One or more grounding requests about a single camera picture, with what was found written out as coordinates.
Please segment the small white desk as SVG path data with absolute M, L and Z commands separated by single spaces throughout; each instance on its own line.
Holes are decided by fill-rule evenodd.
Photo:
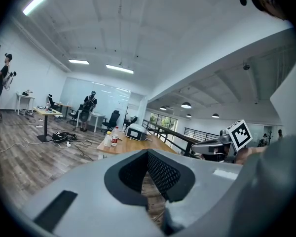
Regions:
M 23 94 L 20 94 L 19 92 L 16 92 L 16 103 L 15 103 L 14 111 L 17 112 L 17 115 L 19 115 L 19 112 L 20 112 L 20 103 L 21 103 L 22 99 L 28 100 L 27 110 L 33 111 L 33 109 L 34 109 L 35 97 L 25 96 Z

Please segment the frosted glass partition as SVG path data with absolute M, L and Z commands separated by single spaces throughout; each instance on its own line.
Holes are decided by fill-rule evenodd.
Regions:
M 121 126 L 124 122 L 131 95 L 131 92 L 128 90 L 99 82 L 68 77 L 62 89 L 60 102 L 69 104 L 77 110 L 80 104 L 83 103 L 85 97 L 90 95 L 92 91 L 96 92 L 95 97 L 97 99 L 97 105 L 93 112 L 110 118 L 112 112 L 117 110 L 120 114 L 117 125 Z

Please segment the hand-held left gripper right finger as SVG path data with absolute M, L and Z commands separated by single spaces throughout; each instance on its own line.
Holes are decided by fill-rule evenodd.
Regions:
M 148 172 L 166 200 L 162 230 L 177 233 L 203 217 L 237 179 L 242 166 L 148 150 Z

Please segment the yellow top pedestal table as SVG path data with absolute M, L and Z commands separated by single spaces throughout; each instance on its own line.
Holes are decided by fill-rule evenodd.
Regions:
M 43 135 L 38 135 L 37 139 L 40 140 L 42 143 L 47 141 L 47 123 L 48 123 L 48 117 L 49 116 L 62 116 L 62 114 L 54 109 L 46 110 L 46 109 L 40 109 L 38 107 L 33 107 L 33 109 L 40 115 L 44 116 L 44 134 Z

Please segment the person's right forearm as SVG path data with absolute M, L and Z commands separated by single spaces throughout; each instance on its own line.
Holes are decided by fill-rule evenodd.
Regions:
M 242 148 L 237 152 L 235 164 L 243 165 L 249 156 L 263 153 L 267 148 L 268 146 Z

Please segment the wooden table white legs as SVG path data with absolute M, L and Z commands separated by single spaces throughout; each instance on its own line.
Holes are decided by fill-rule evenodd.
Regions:
M 119 155 L 132 151 L 140 151 L 143 149 L 157 149 L 176 154 L 167 144 L 162 142 L 154 135 L 148 135 L 146 141 L 136 141 L 125 136 L 123 132 L 118 132 L 118 143 L 116 146 L 105 147 L 104 141 L 97 147 L 97 151 L 102 155 Z

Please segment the black slatted railing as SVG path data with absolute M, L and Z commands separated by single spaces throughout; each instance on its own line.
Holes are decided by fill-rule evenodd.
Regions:
M 203 131 L 199 131 L 199 130 L 195 130 L 187 127 L 185 127 L 184 136 L 193 138 L 199 142 L 216 140 L 219 138 L 219 135 L 207 133 L 207 132 L 203 132 Z

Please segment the white grey tabletop appliance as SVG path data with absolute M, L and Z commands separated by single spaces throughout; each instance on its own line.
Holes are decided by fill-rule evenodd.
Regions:
M 147 130 L 142 126 L 133 123 L 126 128 L 125 136 L 136 141 L 145 141 L 147 140 Z

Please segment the long white desk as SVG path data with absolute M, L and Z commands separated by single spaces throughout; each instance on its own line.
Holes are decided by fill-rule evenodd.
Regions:
M 78 127 L 79 124 L 81 123 L 81 121 L 80 121 L 81 113 L 82 113 L 82 110 L 79 110 L 78 115 L 77 115 L 76 127 Z M 102 115 L 102 114 L 99 114 L 99 113 L 92 113 L 92 117 L 96 118 L 95 123 L 94 123 L 94 130 L 93 130 L 93 132 L 96 133 L 99 119 L 103 119 L 105 117 L 105 115 Z

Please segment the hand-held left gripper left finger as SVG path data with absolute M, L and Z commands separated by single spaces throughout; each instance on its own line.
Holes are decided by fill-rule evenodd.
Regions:
M 55 237 L 163 237 L 142 195 L 147 152 L 78 166 L 34 195 L 24 214 Z

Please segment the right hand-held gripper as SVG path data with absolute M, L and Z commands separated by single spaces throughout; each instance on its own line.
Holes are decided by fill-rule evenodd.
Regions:
M 247 124 L 244 120 L 238 120 L 221 130 L 218 139 L 195 143 L 191 149 L 194 153 L 204 154 L 204 159 L 208 161 L 235 163 L 237 152 L 251 140 Z

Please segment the wooden top desk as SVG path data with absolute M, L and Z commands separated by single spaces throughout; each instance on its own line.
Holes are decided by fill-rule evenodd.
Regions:
M 63 119 L 67 119 L 68 112 L 72 106 L 66 103 L 61 103 L 61 102 L 56 103 L 56 105 L 57 105 L 57 110 L 62 114 Z

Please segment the black railing wooden handrail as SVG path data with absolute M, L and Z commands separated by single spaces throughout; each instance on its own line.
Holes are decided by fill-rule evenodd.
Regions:
M 194 152 L 191 149 L 191 146 L 195 143 L 198 143 L 199 141 L 190 137 L 186 137 L 183 134 L 180 134 L 148 120 L 143 120 L 142 127 L 146 128 L 150 134 L 159 137 L 161 140 L 164 141 L 164 143 L 168 141 L 170 145 L 173 145 L 181 150 L 180 153 L 183 153 L 184 156 L 196 158 Z M 174 142 L 175 138 L 186 142 L 186 146 L 179 146 L 177 143 Z

